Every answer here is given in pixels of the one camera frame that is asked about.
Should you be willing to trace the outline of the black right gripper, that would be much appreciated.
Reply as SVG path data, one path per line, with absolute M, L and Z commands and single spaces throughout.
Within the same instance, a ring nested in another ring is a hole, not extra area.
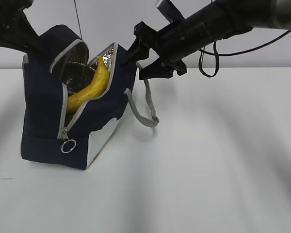
M 139 71 L 139 80 L 172 78 L 173 72 L 187 73 L 183 58 L 195 53 L 233 31 L 232 23 L 220 9 L 197 12 L 183 21 L 171 23 L 155 31 L 144 22 L 134 28 L 136 38 L 121 65 L 136 63 L 149 57 L 153 49 L 159 58 Z

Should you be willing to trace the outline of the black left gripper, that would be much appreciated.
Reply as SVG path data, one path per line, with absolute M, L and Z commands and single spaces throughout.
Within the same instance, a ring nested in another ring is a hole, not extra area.
M 0 0 L 0 31 L 8 29 L 14 21 L 14 34 L 0 36 L 0 47 L 21 52 L 45 52 L 45 44 L 23 12 L 32 4 L 33 0 Z

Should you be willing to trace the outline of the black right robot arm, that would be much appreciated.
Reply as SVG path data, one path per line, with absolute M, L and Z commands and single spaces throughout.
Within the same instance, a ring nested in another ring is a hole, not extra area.
M 254 28 L 291 32 L 291 0 L 214 0 L 185 18 L 170 0 L 159 0 L 156 8 L 169 24 L 156 31 L 140 22 L 135 40 L 122 64 L 136 63 L 154 50 L 158 59 L 140 71 L 140 80 L 171 78 L 187 73 L 183 58 L 217 41 L 247 33 Z

